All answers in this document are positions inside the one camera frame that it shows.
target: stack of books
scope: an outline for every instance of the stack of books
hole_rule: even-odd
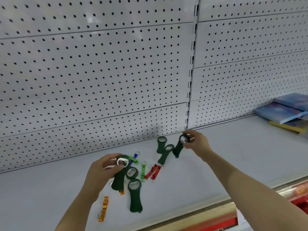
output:
[[[291,93],[280,96],[254,112],[268,119],[269,124],[298,132],[308,139],[308,95]]]

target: right hand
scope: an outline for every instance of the right hand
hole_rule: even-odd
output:
[[[184,143],[183,146],[187,149],[192,149],[194,153],[201,159],[205,160],[209,153],[213,153],[208,139],[200,132],[194,130],[186,130],[183,132],[183,134],[189,134],[190,137],[190,142]]]

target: forearm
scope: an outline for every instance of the forearm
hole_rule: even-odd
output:
[[[308,216],[274,190],[244,174],[216,153],[203,159],[254,231],[306,230]]]
[[[62,217],[55,231],[84,231],[95,200],[80,192]]]

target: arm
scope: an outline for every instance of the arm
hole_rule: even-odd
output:
[[[183,133],[191,137],[184,147],[210,166],[254,231],[307,230],[308,215],[301,209],[217,155],[203,134],[193,130]]]
[[[81,191],[62,217],[55,231],[84,231],[92,204],[98,199],[108,180],[114,177],[124,166],[115,165],[120,153],[107,154],[93,162],[86,176]]]

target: blue book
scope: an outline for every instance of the blue book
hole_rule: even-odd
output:
[[[306,111],[294,109],[276,102],[264,105],[254,110],[256,114],[273,122],[283,124],[295,118],[308,114]]]
[[[275,98],[274,102],[284,104],[295,109],[308,111],[308,95],[291,93]]]

